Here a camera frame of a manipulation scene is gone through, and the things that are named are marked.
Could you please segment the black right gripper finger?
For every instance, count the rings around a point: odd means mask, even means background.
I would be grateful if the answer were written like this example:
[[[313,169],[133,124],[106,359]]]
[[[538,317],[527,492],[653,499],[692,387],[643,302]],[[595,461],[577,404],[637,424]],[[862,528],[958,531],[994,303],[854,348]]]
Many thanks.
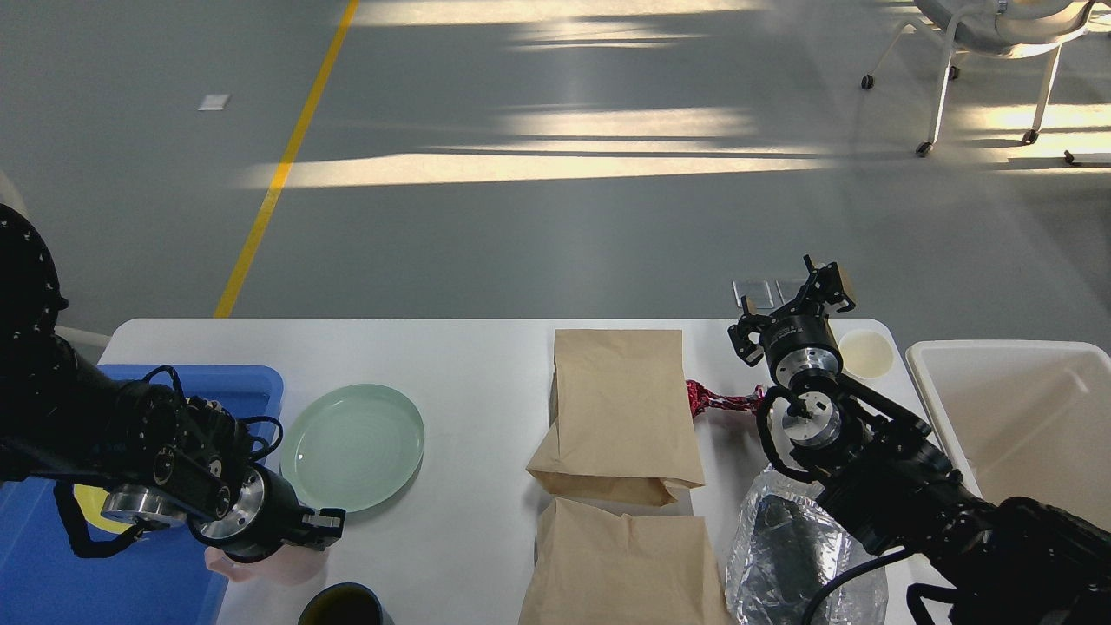
[[[853,312],[857,308],[854,288],[851,278],[837,261],[820,264],[805,254],[803,265],[805,280],[794,296],[785,300],[785,315],[829,316],[830,313]]]
[[[727,327],[727,336],[738,359],[749,367],[757,367],[765,359],[765,333],[775,323],[771,315],[760,312],[755,300],[749,296],[739,299],[740,316],[733,325]]]

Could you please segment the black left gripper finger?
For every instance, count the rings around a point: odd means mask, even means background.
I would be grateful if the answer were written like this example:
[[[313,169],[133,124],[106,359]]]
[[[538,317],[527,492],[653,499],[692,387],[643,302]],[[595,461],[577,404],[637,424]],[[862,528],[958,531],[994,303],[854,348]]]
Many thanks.
[[[300,546],[326,551],[344,535],[344,508],[306,508],[300,521]]]

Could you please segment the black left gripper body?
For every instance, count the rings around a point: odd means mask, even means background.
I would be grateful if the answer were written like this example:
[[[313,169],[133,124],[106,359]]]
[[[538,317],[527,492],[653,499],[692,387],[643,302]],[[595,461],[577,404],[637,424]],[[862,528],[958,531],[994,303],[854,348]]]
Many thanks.
[[[238,564],[254,564],[273,556],[282,546],[309,543],[303,517],[306,506],[293,487],[263,466],[247,470],[240,497],[226,516],[216,521],[190,521],[192,536],[208,547],[222,551]]]

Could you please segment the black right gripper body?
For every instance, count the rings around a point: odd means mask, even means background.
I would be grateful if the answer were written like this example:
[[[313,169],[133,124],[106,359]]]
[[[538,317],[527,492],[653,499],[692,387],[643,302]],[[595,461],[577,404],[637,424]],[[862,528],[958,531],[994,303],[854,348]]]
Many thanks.
[[[844,357],[825,313],[760,315],[755,333],[774,383],[794,387],[795,379],[820,372],[834,377],[844,371]]]

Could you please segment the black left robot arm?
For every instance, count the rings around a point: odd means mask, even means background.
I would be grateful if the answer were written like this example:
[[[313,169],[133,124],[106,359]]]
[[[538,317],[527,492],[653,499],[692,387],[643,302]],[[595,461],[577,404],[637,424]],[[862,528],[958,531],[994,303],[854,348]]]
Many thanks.
[[[108,379],[80,356],[56,327],[68,301],[43,236],[11,206],[1,221],[3,480],[52,480],[76,556],[116,556],[174,523],[241,564],[286,546],[328,550],[342,537],[344,510],[302,505],[293,486],[263,466],[282,440],[281,432],[272,442],[251,434],[266,417],[236,419],[218,401],[187,396],[171,365],[160,365],[170,380],[160,385],[154,372]],[[146,490],[169,511],[127,511],[121,535],[96,541],[76,485]]]

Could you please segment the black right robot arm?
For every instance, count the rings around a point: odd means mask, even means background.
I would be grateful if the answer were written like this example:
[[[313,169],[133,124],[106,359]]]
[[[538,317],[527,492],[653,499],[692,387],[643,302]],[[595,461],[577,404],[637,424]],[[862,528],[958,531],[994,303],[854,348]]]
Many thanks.
[[[948,586],[905,589],[917,624],[932,621],[927,601],[947,602],[953,624],[1107,624],[1108,532],[1035,498],[973,495],[923,419],[845,371],[828,312],[855,308],[851,282],[837,262],[803,262],[794,298],[762,313],[738,293],[727,327],[738,357],[771,375],[754,413],[771,467],[820,484],[818,506],[872,556],[825,582],[801,622],[848,582],[921,555]]]

